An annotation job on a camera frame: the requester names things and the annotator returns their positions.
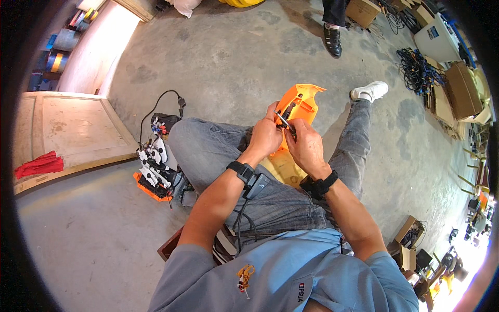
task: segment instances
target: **sleeve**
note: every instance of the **sleeve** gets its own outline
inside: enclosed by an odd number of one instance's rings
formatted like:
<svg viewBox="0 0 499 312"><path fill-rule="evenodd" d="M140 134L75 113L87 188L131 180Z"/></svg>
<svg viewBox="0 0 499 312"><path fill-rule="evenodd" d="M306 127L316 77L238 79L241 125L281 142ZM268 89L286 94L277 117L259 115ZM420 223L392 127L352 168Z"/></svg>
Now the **sleeve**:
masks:
<svg viewBox="0 0 499 312"><path fill-rule="evenodd" d="M167 307L214 267L212 254L204 248L191 244L176 247L165 263L148 312L160 311Z"/></svg>
<svg viewBox="0 0 499 312"><path fill-rule="evenodd" d="M416 293L388 252L374 253L365 263L385 290L390 311L419 311Z"/></svg>

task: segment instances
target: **jeans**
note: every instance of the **jeans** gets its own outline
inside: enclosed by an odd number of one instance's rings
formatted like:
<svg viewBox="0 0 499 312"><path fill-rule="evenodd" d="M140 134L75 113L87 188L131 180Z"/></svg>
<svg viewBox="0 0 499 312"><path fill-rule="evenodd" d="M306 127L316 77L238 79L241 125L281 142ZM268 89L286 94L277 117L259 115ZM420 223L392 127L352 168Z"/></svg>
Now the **jeans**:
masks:
<svg viewBox="0 0 499 312"><path fill-rule="evenodd" d="M329 165L339 179L360 199L362 177L369 145L369 120L371 103L353 101L347 123ZM168 144L182 171L198 193L202 193L227 165L236 160L247 148L252 127L214 123L198 118L177 122L169 135ZM256 173L265 173L269 184L248 202L245 214L254 222L258 238L265 238L285 231L336 228L326 202L315 202L302 190L297 190L276 180L262 165ZM235 207L240 210L241 197ZM226 220L229 228L237 217L232 212ZM246 218L242 218L241 232L252 233Z"/></svg>
<svg viewBox="0 0 499 312"><path fill-rule="evenodd" d="M345 0L322 0L324 15L322 21L345 26Z"/></svg>

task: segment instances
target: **wooden door panel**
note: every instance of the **wooden door panel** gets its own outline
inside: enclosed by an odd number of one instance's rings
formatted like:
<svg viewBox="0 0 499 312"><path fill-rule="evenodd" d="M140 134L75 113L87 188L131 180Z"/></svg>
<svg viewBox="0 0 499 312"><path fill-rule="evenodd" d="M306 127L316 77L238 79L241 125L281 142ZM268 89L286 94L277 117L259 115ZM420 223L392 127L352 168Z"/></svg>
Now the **wooden door panel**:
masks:
<svg viewBox="0 0 499 312"><path fill-rule="evenodd" d="M56 151L62 172L14 177L14 193L52 179L136 156L138 145L106 98L71 92L27 92L17 114L13 163Z"/></svg>

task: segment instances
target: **white plastic bin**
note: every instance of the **white plastic bin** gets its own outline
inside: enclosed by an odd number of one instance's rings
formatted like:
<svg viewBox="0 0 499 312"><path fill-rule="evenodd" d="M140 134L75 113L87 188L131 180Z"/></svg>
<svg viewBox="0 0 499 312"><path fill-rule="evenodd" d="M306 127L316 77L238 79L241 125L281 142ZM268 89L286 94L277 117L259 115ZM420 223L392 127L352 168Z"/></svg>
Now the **white plastic bin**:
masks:
<svg viewBox="0 0 499 312"><path fill-rule="evenodd" d="M459 61L459 39L445 18L435 14L433 22L414 35L414 41L421 54L437 62Z"/></svg>

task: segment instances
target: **white bag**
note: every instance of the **white bag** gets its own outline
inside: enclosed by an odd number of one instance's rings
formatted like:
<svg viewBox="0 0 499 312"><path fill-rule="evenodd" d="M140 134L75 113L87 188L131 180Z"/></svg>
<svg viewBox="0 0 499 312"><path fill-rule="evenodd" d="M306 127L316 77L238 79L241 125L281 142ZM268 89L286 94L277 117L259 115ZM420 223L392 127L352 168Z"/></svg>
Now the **white bag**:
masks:
<svg viewBox="0 0 499 312"><path fill-rule="evenodd" d="M197 7L202 0L168 0L170 4L182 15L190 18L192 10Z"/></svg>

